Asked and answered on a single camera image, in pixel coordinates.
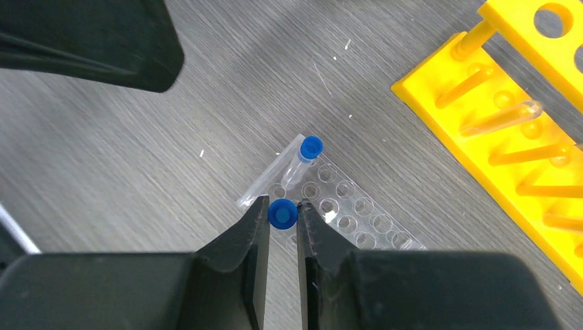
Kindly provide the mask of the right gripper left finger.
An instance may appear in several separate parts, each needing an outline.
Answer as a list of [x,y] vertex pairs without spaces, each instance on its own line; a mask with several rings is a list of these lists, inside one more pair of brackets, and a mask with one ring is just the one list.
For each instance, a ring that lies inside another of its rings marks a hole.
[[21,256],[1,275],[1,328],[262,329],[269,204],[196,252]]

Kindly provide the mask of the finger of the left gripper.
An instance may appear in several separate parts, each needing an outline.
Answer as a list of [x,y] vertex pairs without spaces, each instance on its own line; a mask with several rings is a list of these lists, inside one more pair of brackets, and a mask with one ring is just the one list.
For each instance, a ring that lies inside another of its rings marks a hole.
[[163,93],[184,51],[164,1],[2,1],[1,67]]

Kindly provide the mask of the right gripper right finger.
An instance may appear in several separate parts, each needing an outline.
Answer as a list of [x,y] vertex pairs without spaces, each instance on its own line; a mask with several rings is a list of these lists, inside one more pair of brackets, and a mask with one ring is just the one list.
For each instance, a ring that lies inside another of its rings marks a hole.
[[559,329],[530,269],[498,252],[361,250],[298,204],[304,329]]

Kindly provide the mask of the blue capped vial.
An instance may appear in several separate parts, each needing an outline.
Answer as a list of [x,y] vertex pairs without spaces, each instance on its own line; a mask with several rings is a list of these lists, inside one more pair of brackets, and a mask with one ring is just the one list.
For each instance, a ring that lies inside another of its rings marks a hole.
[[278,230],[290,229],[298,220],[297,205],[288,199],[277,199],[269,205],[267,219]]
[[322,140],[314,135],[307,136],[300,144],[289,163],[280,184],[285,190],[293,189],[304,177],[307,170],[323,152]]

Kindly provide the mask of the clear glass test tube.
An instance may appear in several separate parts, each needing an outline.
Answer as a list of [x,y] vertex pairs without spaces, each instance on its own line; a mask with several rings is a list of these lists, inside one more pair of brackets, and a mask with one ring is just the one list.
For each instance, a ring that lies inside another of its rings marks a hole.
[[538,101],[526,100],[462,126],[459,134],[461,137],[470,138],[500,131],[538,118],[542,115],[543,109]]

